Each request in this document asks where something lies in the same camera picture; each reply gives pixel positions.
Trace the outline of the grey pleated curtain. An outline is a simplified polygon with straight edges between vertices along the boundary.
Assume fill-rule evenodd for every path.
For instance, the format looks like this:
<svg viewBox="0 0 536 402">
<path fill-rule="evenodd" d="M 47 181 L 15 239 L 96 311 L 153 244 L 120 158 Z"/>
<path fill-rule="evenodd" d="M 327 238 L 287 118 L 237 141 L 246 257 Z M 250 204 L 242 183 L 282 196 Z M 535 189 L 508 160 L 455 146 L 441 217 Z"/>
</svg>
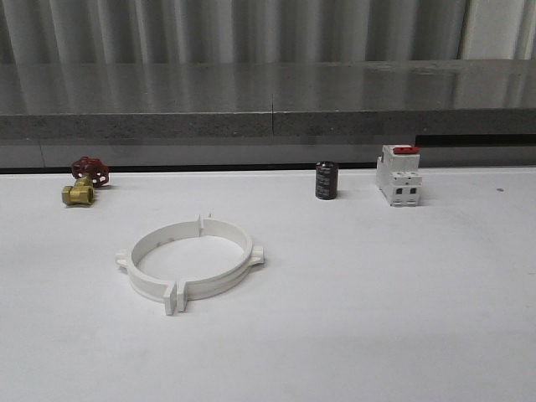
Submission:
<svg viewBox="0 0 536 402">
<path fill-rule="evenodd" d="M 1 61 L 532 59 L 532 1 L 4 1 Z"/>
</svg>

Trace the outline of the white circuit breaker red switch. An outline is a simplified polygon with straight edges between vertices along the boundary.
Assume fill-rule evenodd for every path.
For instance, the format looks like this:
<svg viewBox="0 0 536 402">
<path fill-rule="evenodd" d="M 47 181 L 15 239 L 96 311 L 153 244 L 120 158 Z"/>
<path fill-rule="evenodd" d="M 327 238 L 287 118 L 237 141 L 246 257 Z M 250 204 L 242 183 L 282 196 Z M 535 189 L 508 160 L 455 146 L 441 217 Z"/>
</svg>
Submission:
<svg viewBox="0 0 536 402">
<path fill-rule="evenodd" d="M 377 160 L 376 184 L 390 206 L 416 206 L 422 177 L 418 172 L 419 148 L 411 145 L 383 145 Z"/>
</svg>

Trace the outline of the brass valve red handwheel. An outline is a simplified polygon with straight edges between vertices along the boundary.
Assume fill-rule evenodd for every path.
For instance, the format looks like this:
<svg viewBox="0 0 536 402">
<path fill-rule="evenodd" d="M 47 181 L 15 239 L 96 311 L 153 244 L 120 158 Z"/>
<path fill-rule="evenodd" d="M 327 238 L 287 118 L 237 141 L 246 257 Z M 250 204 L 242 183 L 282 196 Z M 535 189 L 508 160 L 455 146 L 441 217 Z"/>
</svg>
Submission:
<svg viewBox="0 0 536 402">
<path fill-rule="evenodd" d="M 109 168 L 98 158 L 81 157 L 71 164 L 71 173 L 75 184 L 62 189 L 62 201 L 65 205 L 93 204 L 95 188 L 109 182 Z"/>
</svg>

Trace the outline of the black cylindrical capacitor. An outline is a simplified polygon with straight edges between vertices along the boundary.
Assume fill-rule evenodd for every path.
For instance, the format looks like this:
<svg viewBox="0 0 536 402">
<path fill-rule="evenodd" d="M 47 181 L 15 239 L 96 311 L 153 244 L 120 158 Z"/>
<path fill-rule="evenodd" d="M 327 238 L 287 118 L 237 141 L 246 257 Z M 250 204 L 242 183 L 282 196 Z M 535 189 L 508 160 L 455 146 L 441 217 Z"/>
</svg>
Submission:
<svg viewBox="0 0 536 402">
<path fill-rule="evenodd" d="M 332 161 L 316 163 L 315 196 L 322 200 L 338 195 L 338 165 Z"/>
</svg>

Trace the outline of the grey stone counter ledge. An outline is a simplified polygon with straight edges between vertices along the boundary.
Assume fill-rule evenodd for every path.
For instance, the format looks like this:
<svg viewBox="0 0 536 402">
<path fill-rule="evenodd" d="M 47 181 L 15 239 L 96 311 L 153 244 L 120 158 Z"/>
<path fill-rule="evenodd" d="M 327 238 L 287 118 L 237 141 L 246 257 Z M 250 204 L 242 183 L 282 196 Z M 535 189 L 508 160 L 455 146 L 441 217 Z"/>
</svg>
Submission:
<svg viewBox="0 0 536 402">
<path fill-rule="evenodd" d="M 535 162 L 532 60 L 355 64 L 5 64 L 1 166 L 228 170 Z"/>
</svg>

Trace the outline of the white half pipe clamp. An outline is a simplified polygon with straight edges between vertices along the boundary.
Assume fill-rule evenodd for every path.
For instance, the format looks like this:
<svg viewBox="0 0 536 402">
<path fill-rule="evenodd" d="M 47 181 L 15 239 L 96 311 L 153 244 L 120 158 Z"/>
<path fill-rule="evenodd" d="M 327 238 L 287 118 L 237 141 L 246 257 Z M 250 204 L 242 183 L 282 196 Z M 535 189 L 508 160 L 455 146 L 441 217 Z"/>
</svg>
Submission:
<svg viewBox="0 0 536 402">
<path fill-rule="evenodd" d="M 141 296 L 164 305 L 169 316 L 183 312 L 187 304 L 186 285 L 175 280 L 161 280 L 149 276 L 138 268 L 138 263 L 151 251 L 171 243 L 199 237 L 203 221 L 179 222 L 156 229 L 138 240 L 129 250 L 116 253 L 116 263 L 126 269 L 131 286 Z"/>
<path fill-rule="evenodd" d="M 230 240 L 243 250 L 238 263 L 216 276 L 178 280 L 173 294 L 174 312 L 184 311 L 190 300 L 204 299 L 227 291 L 244 279 L 251 266 L 262 264 L 265 260 L 263 247 L 253 245 L 251 237 L 243 229 L 226 221 L 198 217 L 195 221 L 175 224 L 173 230 L 178 236 L 177 240 L 212 235 Z"/>
</svg>

